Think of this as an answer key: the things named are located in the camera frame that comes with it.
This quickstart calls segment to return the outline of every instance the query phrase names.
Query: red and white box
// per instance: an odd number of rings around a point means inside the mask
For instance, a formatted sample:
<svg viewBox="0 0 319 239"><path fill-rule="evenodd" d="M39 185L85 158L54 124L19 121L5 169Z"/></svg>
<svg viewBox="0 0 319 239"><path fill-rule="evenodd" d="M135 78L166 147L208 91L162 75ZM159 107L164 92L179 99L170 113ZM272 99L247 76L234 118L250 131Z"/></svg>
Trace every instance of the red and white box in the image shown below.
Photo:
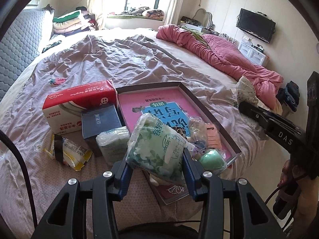
<svg viewBox="0 0 319 239"><path fill-rule="evenodd" d="M47 96L43 114L55 134L82 129L82 111L107 103L116 107L117 92L111 80L88 83Z"/></svg>

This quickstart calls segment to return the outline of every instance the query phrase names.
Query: yellow and white package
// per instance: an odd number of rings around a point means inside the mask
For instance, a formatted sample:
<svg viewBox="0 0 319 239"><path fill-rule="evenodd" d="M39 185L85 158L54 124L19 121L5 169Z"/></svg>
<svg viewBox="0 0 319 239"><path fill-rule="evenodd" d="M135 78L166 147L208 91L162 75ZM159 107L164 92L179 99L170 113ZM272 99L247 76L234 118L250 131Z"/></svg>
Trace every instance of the yellow and white package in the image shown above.
<svg viewBox="0 0 319 239"><path fill-rule="evenodd" d="M80 171L92 155L91 150L56 134L52 135L50 151L46 149L44 151L49 154L51 159L67 164L75 171Z"/></svg>

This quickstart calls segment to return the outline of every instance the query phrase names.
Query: pink blanket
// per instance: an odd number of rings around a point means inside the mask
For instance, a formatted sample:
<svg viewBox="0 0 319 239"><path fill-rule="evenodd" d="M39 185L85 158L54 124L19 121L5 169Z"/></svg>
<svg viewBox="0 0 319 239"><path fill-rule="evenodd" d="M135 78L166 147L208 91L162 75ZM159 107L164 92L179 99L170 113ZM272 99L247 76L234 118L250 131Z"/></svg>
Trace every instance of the pink blanket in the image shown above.
<svg viewBox="0 0 319 239"><path fill-rule="evenodd" d="M254 65L230 42L218 36L204 34L202 37L209 45L210 49L208 49L189 31L173 24L160 26L156 37L186 48L237 81L243 75L246 76L253 84L256 96L269 108L275 108L276 94L283 82L283 77L262 66Z"/></svg>

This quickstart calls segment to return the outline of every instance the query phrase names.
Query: metal screw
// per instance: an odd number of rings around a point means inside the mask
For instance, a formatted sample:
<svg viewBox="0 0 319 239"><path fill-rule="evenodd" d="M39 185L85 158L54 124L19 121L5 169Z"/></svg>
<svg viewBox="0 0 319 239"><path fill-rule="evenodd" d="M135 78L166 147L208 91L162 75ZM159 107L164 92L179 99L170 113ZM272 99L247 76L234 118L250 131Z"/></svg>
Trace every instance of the metal screw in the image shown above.
<svg viewBox="0 0 319 239"><path fill-rule="evenodd" d="M211 172L203 172L204 177L206 178L210 178L213 176L213 174Z"/></svg>
<svg viewBox="0 0 319 239"><path fill-rule="evenodd" d="M240 179L238 180L238 183L241 184L241 185L246 185L246 184L247 184L247 180L244 179L244 178L240 178Z"/></svg>
<svg viewBox="0 0 319 239"><path fill-rule="evenodd" d="M72 178L72 179L69 179L68 184L74 185L76 182L77 182L77 179Z"/></svg>
<svg viewBox="0 0 319 239"><path fill-rule="evenodd" d="M107 172L103 173L103 176L104 176L105 178L111 177L112 175L113 175L113 173L110 172L110 171L107 171Z"/></svg>

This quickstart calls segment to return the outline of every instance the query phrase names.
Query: wall-mounted television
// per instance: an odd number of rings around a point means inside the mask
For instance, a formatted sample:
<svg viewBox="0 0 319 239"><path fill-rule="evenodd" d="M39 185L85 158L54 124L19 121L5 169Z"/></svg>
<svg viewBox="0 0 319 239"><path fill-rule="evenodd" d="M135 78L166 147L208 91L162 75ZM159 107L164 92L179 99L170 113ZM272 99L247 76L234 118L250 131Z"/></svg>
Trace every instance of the wall-mounted television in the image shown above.
<svg viewBox="0 0 319 239"><path fill-rule="evenodd" d="M260 13L241 9L236 27L269 43L275 33L276 23Z"/></svg>

